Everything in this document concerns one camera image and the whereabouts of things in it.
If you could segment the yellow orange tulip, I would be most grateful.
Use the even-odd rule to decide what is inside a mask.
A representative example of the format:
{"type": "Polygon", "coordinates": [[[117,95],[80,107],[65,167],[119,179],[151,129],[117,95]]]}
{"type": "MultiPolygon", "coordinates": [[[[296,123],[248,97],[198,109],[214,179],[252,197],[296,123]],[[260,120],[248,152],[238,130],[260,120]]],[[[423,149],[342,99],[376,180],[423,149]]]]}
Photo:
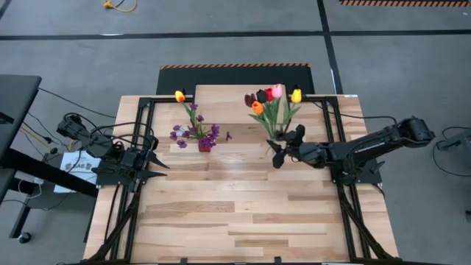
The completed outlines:
{"type": "Polygon", "coordinates": [[[174,97],[180,103],[188,114],[190,125],[187,128],[180,127],[181,136],[188,140],[199,140],[199,124],[196,120],[196,110],[198,105],[193,102],[186,102],[185,91],[175,91],[174,97]]]}

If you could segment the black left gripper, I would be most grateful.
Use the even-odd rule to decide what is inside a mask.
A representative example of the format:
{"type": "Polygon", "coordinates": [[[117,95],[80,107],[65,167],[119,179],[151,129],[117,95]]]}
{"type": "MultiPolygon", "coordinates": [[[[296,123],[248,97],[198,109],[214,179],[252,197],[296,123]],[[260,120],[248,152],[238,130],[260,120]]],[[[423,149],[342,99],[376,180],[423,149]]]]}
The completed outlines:
{"type": "Polygon", "coordinates": [[[131,181],[146,182],[151,177],[165,177],[162,172],[150,172],[147,170],[148,163],[154,163],[165,169],[167,165],[157,159],[156,154],[151,149],[138,149],[128,147],[122,156],[122,166],[126,169],[126,176],[131,181]]]}

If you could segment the red tulip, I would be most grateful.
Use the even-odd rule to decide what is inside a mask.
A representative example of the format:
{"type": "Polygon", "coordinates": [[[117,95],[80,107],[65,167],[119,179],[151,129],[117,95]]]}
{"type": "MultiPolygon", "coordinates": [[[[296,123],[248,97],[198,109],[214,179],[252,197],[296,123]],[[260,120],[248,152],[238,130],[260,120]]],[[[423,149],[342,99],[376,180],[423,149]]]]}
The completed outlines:
{"type": "Polygon", "coordinates": [[[276,128],[276,121],[277,121],[277,114],[275,112],[275,105],[274,105],[275,98],[272,95],[271,88],[267,88],[264,92],[266,94],[265,114],[269,123],[270,138],[273,139],[275,137],[275,128],[276,128]]]}

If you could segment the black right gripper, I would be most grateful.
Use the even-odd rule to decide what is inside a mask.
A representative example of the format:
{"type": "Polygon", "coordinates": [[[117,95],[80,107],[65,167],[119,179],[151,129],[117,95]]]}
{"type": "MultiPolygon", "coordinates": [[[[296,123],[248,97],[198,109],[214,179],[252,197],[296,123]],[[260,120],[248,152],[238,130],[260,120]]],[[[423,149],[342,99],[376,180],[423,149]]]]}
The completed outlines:
{"type": "Polygon", "coordinates": [[[327,163],[327,146],[324,143],[304,142],[303,140],[285,139],[276,141],[268,139],[267,144],[273,156],[272,165],[279,169],[285,161],[286,154],[297,162],[303,162],[315,169],[323,169],[327,163]]]}

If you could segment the dark floor equipment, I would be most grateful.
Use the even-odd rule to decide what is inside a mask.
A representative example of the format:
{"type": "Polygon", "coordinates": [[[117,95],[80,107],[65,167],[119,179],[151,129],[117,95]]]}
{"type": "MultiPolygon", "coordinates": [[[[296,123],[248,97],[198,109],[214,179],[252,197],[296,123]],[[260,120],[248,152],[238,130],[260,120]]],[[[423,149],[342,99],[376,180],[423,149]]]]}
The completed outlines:
{"type": "Polygon", "coordinates": [[[457,177],[471,177],[471,173],[469,174],[457,174],[450,172],[444,168],[442,168],[436,160],[436,150],[439,151],[448,151],[452,147],[461,146],[464,150],[464,156],[466,158],[471,158],[471,127],[446,127],[442,130],[442,137],[443,140],[438,141],[435,143],[435,146],[432,149],[432,158],[435,166],[442,172],[451,174],[457,177]],[[460,129],[462,132],[457,133],[450,138],[445,135],[445,132],[452,129],[460,129]]]}

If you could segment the wooden shelf black legs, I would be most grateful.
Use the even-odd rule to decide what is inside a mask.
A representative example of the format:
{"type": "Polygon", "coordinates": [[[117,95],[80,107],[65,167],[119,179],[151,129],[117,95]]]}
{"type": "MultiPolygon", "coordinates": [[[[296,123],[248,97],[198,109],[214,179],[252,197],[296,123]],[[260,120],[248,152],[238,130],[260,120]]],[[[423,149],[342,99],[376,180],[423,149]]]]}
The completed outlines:
{"type": "Polygon", "coordinates": [[[197,85],[194,102],[206,124],[257,124],[245,105],[246,94],[271,88],[272,85],[197,85]]]}

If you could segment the black mat striped edge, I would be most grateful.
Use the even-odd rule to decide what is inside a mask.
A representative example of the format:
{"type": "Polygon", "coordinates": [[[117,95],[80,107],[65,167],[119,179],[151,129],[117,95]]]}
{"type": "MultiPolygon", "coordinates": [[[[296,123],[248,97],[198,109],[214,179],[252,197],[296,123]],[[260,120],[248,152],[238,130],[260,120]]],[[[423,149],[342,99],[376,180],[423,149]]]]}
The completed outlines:
{"type": "Polygon", "coordinates": [[[156,94],[170,95],[183,89],[189,93],[197,85],[274,85],[291,92],[300,88],[314,94],[311,67],[307,63],[222,63],[164,65],[160,67],[156,94]]]}

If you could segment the black table frame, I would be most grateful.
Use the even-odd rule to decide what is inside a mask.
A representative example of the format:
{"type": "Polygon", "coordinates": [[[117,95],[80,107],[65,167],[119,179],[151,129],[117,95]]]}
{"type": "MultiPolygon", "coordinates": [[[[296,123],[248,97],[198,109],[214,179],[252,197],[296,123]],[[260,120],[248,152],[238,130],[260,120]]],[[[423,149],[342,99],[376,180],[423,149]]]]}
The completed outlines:
{"type": "Polygon", "coordinates": [[[210,152],[181,149],[169,138],[187,124],[183,106],[157,96],[152,118],[159,140],[157,167],[165,177],[143,186],[136,217],[110,256],[133,264],[346,262],[374,251],[348,215],[328,169],[286,160],[272,166],[263,126],[218,124],[222,138],[210,152]]]}

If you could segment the black desk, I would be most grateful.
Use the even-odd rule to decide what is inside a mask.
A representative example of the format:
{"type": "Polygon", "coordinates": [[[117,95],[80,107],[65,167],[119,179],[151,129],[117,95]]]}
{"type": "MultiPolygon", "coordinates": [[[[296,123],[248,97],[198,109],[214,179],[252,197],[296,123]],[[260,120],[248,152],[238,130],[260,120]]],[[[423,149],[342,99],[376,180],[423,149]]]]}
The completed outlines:
{"type": "MultiPolygon", "coordinates": [[[[54,184],[61,174],[65,174],[58,168],[11,147],[38,94],[40,82],[39,76],[0,74],[0,205],[9,190],[26,195],[35,190],[33,183],[16,178],[16,172],[23,172],[54,184]]],[[[79,193],[95,198],[98,190],[91,187],[81,188],[79,193]]]]}

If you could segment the white paper sheet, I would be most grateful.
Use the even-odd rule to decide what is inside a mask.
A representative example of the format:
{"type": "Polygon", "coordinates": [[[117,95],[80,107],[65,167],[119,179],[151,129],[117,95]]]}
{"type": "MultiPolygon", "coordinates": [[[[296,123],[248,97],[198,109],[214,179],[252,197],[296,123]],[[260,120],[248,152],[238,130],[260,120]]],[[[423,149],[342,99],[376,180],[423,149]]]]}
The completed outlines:
{"type": "Polygon", "coordinates": [[[81,188],[96,188],[100,158],[94,158],[86,151],[66,152],[60,156],[59,170],[65,172],[58,177],[55,193],[81,192],[81,188]]]}

